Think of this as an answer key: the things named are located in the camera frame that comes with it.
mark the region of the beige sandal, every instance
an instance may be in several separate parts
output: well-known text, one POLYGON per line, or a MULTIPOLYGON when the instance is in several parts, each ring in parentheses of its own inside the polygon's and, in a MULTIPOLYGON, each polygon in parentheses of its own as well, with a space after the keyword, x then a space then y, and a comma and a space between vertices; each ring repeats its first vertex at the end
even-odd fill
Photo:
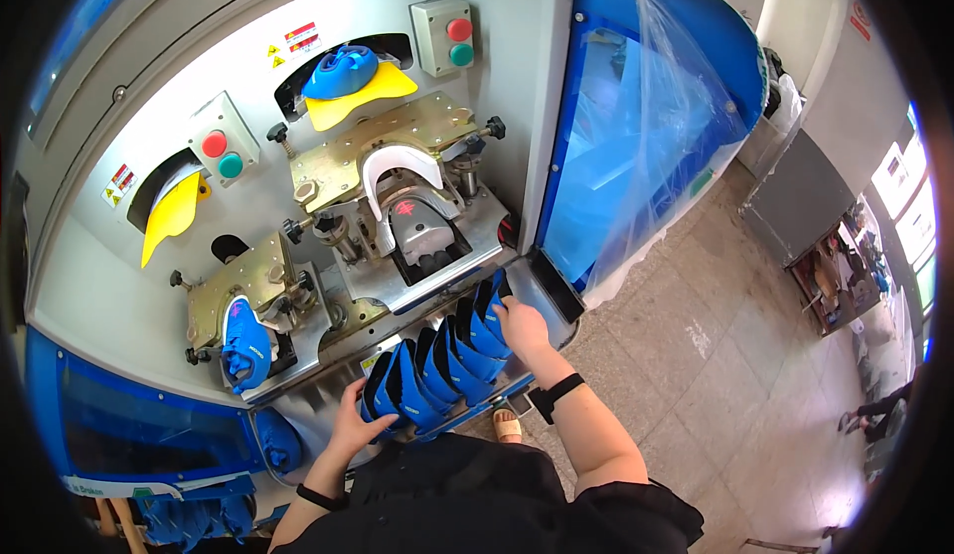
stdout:
POLYGON ((520 427, 520 421, 509 409, 502 408, 493 412, 493 428, 498 442, 519 443, 523 440, 524 433, 520 427))

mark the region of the yellow plastic guard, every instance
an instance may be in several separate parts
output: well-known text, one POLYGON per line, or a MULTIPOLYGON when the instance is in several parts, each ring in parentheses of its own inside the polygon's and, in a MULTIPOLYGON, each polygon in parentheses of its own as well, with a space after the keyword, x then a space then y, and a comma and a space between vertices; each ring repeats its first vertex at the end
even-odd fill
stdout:
POLYGON ((417 91, 417 85, 390 62, 380 62, 378 71, 361 90, 326 101, 305 98, 311 125, 316 131, 330 130, 346 118, 355 107, 361 107, 375 99, 390 99, 407 96, 417 91))
POLYGON ((201 171, 189 175, 162 197, 146 223, 146 239, 142 242, 142 262, 146 268, 156 246, 166 237, 178 236, 196 219, 196 204, 212 195, 201 171))

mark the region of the green button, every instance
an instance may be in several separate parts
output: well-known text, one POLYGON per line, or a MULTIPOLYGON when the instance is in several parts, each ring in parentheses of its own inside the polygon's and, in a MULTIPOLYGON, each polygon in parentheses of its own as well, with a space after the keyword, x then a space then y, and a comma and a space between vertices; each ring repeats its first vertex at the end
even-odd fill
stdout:
POLYGON ((235 153, 229 153, 219 161, 219 174, 222 177, 238 177, 241 173, 241 157, 235 153))
POLYGON ((474 47, 470 45, 456 45, 450 49, 450 63, 463 67, 474 60, 474 47))

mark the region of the stone floor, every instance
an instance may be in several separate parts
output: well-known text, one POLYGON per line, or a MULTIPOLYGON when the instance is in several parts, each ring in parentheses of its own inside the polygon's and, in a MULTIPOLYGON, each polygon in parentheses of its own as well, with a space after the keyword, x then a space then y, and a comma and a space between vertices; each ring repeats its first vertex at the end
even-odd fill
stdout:
MULTIPOLYGON (((735 552, 746 538, 817 545, 865 496, 862 433, 835 430, 863 403, 850 331, 819 339, 801 314, 795 281, 736 212, 753 181, 733 162, 563 352, 650 477, 702 511, 694 554, 735 552)), ((522 422, 571 498, 576 475, 555 429, 536 411, 522 422)), ((493 437, 489 416, 459 431, 493 437)))

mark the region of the black shirt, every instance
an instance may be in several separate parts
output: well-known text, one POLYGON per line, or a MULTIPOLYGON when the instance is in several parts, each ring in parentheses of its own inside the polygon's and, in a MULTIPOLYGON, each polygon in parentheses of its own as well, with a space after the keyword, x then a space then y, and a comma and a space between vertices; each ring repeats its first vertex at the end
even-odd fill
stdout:
POLYGON ((358 470, 347 509, 275 554, 685 552, 701 526, 655 485, 615 481, 566 502, 546 453, 448 434, 386 449, 358 470))

